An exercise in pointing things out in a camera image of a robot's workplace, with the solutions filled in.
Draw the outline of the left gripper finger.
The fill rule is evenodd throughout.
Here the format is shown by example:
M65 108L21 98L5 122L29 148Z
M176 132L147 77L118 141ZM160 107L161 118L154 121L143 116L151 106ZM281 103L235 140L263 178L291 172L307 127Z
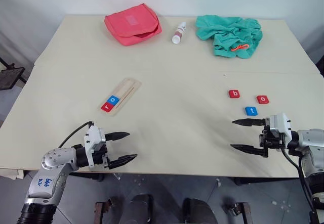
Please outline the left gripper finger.
M112 133L107 133L105 134L105 141L116 141L116 140L120 140L123 139L127 136L129 136L130 134L128 132L112 132Z
M137 154L121 156L116 160L108 161L108 168L114 169L126 165L137 157Z

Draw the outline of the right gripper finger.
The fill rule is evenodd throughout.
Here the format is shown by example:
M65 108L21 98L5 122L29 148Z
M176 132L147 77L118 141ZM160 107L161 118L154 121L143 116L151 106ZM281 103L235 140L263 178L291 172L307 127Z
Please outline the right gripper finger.
M245 118L245 119L237 119L232 121L232 123L241 125L241 126L266 126L268 125L267 120L264 119L254 119L254 118Z
M268 158L268 150L264 148L255 148L253 146L242 144L231 144L231 147L247 154L258 155L264 158Z

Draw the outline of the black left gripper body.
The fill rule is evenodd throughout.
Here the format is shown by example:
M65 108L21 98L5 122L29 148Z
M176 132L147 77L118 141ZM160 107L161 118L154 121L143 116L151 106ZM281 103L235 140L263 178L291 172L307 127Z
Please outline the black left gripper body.
M106 143L98 143L93 147L92 159L94 165L102 164L104 168L110 167L110 160L108 158L108 149Z

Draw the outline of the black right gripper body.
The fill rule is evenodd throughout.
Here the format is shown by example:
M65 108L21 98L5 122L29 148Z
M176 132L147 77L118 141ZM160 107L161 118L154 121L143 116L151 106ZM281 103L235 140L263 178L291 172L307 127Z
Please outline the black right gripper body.
M259 135L260 147L264 149L285 149L286 134L277 130L271 130L269 126L264 126Z

